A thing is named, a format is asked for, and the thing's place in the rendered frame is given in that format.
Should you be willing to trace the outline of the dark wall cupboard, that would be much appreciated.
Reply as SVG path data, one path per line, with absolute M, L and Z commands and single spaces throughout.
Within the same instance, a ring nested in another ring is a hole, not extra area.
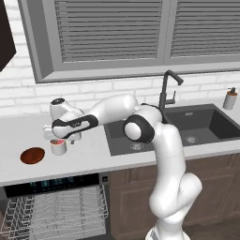
M 16 54 L 4 0 L 0 0 L 0 72 Z

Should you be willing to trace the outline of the brown red bowl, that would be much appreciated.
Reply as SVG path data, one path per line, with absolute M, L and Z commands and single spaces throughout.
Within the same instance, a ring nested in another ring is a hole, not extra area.
M 21 153 L 20 160 L 24 164 L 36 164 L 45 156 L 45 151 L 40 147 L 31 147 Z

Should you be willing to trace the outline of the white cup with red inside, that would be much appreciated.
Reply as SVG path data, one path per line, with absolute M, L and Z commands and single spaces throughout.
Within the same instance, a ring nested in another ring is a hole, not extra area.
M 51 140 L 52 153 L 56 156 L 62 156 L 67 151 L 67 144 L 65 140 Z

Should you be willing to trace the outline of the grey window with blinds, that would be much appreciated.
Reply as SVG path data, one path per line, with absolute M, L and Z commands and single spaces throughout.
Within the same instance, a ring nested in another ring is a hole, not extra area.
M 240 0 L 18 0 L 37 83 L 240 70 Z

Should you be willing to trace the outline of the dark grey sink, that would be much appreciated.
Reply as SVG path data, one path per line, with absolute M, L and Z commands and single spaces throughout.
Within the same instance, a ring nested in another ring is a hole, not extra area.
M 240 125 L 214 104 L 166 108 L 166 123 L 175 125 L 184 146 L 240 140 Z M 124 120 L 104 126 L 111 156 L 153 151 L 153 144 L 130 141 Z

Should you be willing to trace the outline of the brown cupboard door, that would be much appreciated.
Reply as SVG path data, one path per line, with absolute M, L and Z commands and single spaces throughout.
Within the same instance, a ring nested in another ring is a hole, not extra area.
M 149 197 L 157 178 L 157 166 L 111 172 L 111 233 L 115 240 L 143 240 L 157 218 Z
M 188 160 L 187 172 L 200 178 L 202 192 L 187 213 L 185 226 L 240 217 L 240 153 Z

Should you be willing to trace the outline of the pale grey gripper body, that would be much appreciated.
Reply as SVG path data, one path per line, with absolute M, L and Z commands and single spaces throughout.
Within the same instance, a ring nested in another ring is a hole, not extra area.
M 45 140 L 59 140 L 59 137 L 56 137 L 52 132 L 52 127 L 45 125 L 42 127 L 43 129 L 43 137 Z M 70 135 L 67 140 L 68 141 L 79 141 L 82 138 L 81 133 L 75 133 Z

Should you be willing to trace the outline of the white soap dispenser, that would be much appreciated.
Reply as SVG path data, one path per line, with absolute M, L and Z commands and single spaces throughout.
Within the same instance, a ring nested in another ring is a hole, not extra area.
M 226 97 L 223 102 L 223 108 L 225 110 L 231 110 L 237 98 L 237 92 L 234 87 L 227 91 Z

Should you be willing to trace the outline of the black tap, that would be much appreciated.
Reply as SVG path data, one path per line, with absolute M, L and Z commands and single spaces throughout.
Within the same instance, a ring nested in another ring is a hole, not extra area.
M 175 72 L 173 72 L 172 70 L 167 70 L 164 73 L 163 76 L 163 83 L 162 83 L 162 91 L 160 93 L 160 97 L 159 97 L 159 104 L 158 107 L 161 110 L 165 109 L 166 105 L 169 104 L 174 104 L 175 103 L 175 98 L 173 97 L 172 99 L 167 99 L 167 83 L 168 83 L 168 77 L 171 76 L 172 78 L 174 78 L 177 81 L 178 85 L 181 85 L 184 80 L 179 77 Z

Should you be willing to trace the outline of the black dishwasher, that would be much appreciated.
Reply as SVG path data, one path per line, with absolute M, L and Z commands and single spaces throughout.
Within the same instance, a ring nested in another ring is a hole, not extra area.
M 88 238 L 86 240 L 114 240 L 111 234 L 110 223 L 110 191 L 109 175 L 107 173 L 91 173 L 86 175 L 69 176 L 50 180 L 29 182 L 25 184 L 0 187 L 0 227 L 6 213 L 8 200 L 37 194 L 53 193 L 55 191 L 71 190 L 75 188 L 88 188 L 92 186 L 104 186 L 109 215 L 106 219 L 107 233 L 105 235 Z

